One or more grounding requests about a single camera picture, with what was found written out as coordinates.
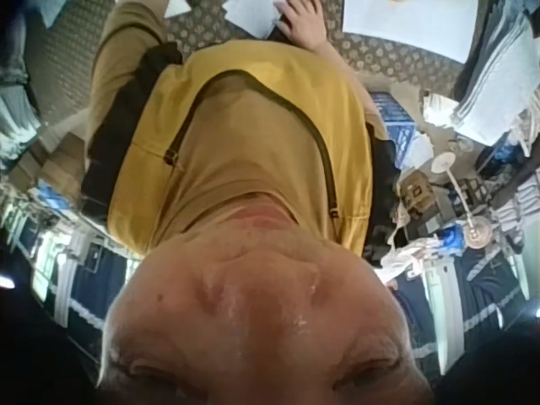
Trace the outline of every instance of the hand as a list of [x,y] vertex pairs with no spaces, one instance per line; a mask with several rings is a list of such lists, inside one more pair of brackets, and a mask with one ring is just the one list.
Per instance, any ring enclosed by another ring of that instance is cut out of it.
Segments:
[[293,42],[308,51],[314,51],[327,41],[321,0],[283,0],[275,3],[288,22],[277,21],[276,26]]

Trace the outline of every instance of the box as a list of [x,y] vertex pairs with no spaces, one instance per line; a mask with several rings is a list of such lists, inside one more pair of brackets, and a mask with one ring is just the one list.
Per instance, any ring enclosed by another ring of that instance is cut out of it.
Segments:
[[400,183],[400,194],[412,219],[420,219],[436,203],[428,176],[420,170],[415,170]]
[[416,124],[413,118],[399,105],[388,93],[370,93],[371,98],[381,113],[385,122],[388,137],[396,145],[396,161],[394,165],[402,168],[403,160],[411,145],[411,140],[416,132]]

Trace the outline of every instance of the eye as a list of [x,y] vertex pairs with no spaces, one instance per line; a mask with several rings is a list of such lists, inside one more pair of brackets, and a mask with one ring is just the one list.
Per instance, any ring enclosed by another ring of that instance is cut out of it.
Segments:
[[206,403],[208,396],[176,375],[152,367],[138,366],[129,370],[128,376],[132,384],[146,392],[155,393],[159,397],[167,397],[179,403]]
[[353,367],[344,378],[336,381],[333,389],[336,391],[350,385],[356,388],[369,386],[391,375],[393,371],[400,367],[401,363],[401,359],[393,362],[388,360],[364,362]]

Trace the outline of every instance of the sleeve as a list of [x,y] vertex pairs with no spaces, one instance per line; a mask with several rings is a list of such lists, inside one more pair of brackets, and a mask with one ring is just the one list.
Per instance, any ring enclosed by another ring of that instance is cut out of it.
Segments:
[[163,21],[141,3],[123,3],[109,15],[92,72],[87,148],[116,93],[132,79],[145,52],[164,40]]
[[381,141],[389,140],[388,132],[386,131],[386,125],[380,115],[371,111],[365,112],[365,124],[373,127],[373,136]]

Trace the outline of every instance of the white lamp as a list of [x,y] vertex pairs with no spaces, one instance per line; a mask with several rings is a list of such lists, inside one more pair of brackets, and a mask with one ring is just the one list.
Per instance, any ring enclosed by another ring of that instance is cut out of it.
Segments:
[[465,243],[467,246],[473,249],[482,249],[485,247],[493,236],[493,228],[491,223],[485,217],[474,217],[471,213],[471,209],[467,204],[467,200],[463,195],[462,189],[459,187],[456,181],[456,177],[451,173],[450,168],[456,162],[456,155],[452,152],[444,152],[437,156],[431,164],[431,171],[436,175],[446,173],[450,177],[452,185],[456,189],[457,195],[462,200],[463,207],[467,213],[467,225],[463,227],[463,234],[465,235]]

